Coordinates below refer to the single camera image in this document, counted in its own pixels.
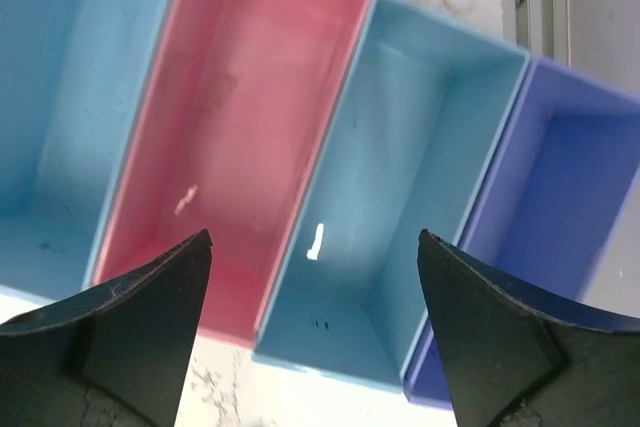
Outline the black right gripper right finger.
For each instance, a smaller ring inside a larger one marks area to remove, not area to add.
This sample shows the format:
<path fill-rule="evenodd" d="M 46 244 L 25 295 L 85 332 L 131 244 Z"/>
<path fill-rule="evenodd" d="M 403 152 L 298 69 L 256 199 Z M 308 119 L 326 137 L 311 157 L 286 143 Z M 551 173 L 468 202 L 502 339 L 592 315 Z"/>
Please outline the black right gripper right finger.
<path fill-rule="evenodd" d="M 458 425 L 638 425 L 638 319 L 553 294 L 428 230 L 417 267 Z"/>

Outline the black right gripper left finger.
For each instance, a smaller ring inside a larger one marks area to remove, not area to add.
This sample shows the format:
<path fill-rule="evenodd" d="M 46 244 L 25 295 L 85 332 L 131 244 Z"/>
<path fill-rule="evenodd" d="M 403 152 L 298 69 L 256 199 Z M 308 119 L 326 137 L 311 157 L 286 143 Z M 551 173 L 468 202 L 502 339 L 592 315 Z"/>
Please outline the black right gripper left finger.
<path fill-rule="evenodd" d="M 1 325 L 4 426 L 172 426 L 212 261 L 202 230 Z"/>

